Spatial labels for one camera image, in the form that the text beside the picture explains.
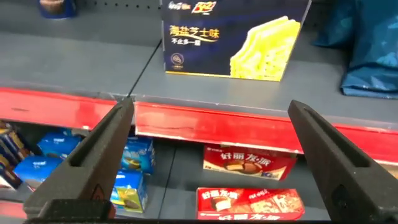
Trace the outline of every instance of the store shelf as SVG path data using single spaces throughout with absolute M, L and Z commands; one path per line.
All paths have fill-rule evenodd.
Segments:
M 126 212 L 123 209 L 118 209 L 117 217 L 159 218 L 175 148 L 160 141 L 155 143 L 155 150 L 156 167 L 154 175 L 145 175 L 148 194 L 145 212 Z M 0 219 L 2 217 L 26 218 L 22 210 L 22 203 L 31 193 L 26 184 L 19 187 L 17 191 L 0 189 Z
M 302 220 L 329 220 L 316 183 L 304 161 L 299 161 L 295 165 L 287 179 L 277 182 L 203 170 L 203 146 L 197 144 L 180 146 L 175 153 L 160 218 L 196 219 L 198 187 L 297 189 L 305 205 L 305 215 Z
M 300 34 L 280 83 L 165 74 L 157 49 L 133 91 L 137 133 L 302 153 L 287 116 L 299 100 L 373 159 L 398 164 L 398 104 L 342 95 L 346 55 L 310 45 L 315 35 Z
M 8 218 L 8 217 L 4 217 L 2 218 L 2 222 L 4 224 L 21 224 L 24 222 L 23 219 L 21 218 Z
M 0 1 L 0 119 L 92 129 L 129 92 L 160 41 L 158 9 L 93 2 L 51 20 L 36 1 Z

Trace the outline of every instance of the red shelf edge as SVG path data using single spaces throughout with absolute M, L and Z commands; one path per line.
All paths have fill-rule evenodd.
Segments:
M 93 129 L 115 104 L 114 100 L 0 88 L 0 119 L 13 121 Z
M 136 133 L 302 154 L 290 119 L 136 102 Z M 334 124 L 373 159 L 398 164 L 398 131 Z
M 62 93 L 0 88 L 0 119 L 93 129 L 115 103 Z M 135 105 L 137 134 L 302 153 L 288 118 L 146 102 Z M 398 131 L 335 126 L 373 159 L 398 165 Z
M 22 202 L 10 202 L 6 200 L 0 200 L 0 217 L 12 217 L 26 219 L 26 213 L 23 209 L 24 204 Z

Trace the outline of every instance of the snack box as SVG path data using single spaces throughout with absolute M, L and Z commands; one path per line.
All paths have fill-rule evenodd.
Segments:
M 128 212 L 144 212 L 147 198 L 142 172 L 118 171 L 110 199 L 116 207 Z
M 162 0 L 170 74 L 281 81 L 311 0 Z
M 0 189 L 16 190 L 21 185 L 22 181 L 13 171 L 14 166 L 15 162 L 9 161 L 6 154 L 0 154 Z
M 12 155 L 18 162 L 24 160 L 27 156 L 33 155 L 16 129 L 3 121 L 0 121 L 0 148 L 6 151 L 6 154 Z
M 29 156 L 18 164 L 14 172 L 35 190 L 62 162 L 59 157 Z
M 153 139 L 144 136 L 129 136 L 122 155 L 122 169 L 141 170 L 145 174 L 153 174 L 154 166 Z
M 199 188 L 199 220 L 298 220 L 304 205 L 294 189 Z
M 37 144 L 45 156 L 65 159 L 81 141 L 79 136 L 47 133 Z
M 77 15 L 75 0 L 36 0 L 41 15 L 49 19 L 65 19 Z
M 62 162 L 61 158 L 29 156 L 14 169 L 14 172 L 31 190 L 35 190 Z M 147 193 L 142 172 L 119 170 L 110 200 L 118 208 L 130 212 L 143 212 Z
M 233 174 L 283 180 L 296 163 L 287 152 L 245 147 L 206 145 L 203 168 Z

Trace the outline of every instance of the blue snack box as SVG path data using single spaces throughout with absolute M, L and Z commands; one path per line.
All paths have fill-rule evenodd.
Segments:
M 110 201 L 116 208 L 123 208 L 129 212 L 144 212 L 147 192 L 142 172 L 119 170 Z
M 36 189 L 62 161 L 54 157 L 29 156 L 18 164 L 14 172 L 22 181 Z
M 142 136 L 129 136 L 122 155 L 122 169 L 141 170 L 145 174 L 153 174 L 154 166 L 153 139 Z
M 64 19 L 77 14 L 75 0 L 37 0 L 41 15 L 49 19 Z
M 63 133 L 48 133 L 37 144 L 48 157 L 65 159 L 81 141 L 79 136 L 66 136 Z

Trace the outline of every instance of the chocolate pie box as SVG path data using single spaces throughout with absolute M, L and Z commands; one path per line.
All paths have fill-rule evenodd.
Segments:
M 142 172 L 119 170 L 112 190 L 110 201 L 116 208 L 128 212 L 144 212 L 147 192 Z
M 153 139 L 145 136 L 130 135 L 123 150 L 121 168 L 153 174 L 154 167 L 155 149 Z
M 15 158 L 2 151 L 0 145 L 0 189 L 16 190 L 21 185 L 21 180 L 14 173 Z
M 288 152 L 206 145 L 203 168 L 272 180 L 283 180 L 293 168 L 296 160 L 296 155 Z
M 298 220 L 304 214 L 294 189 L 198 188 L 199 220 Z

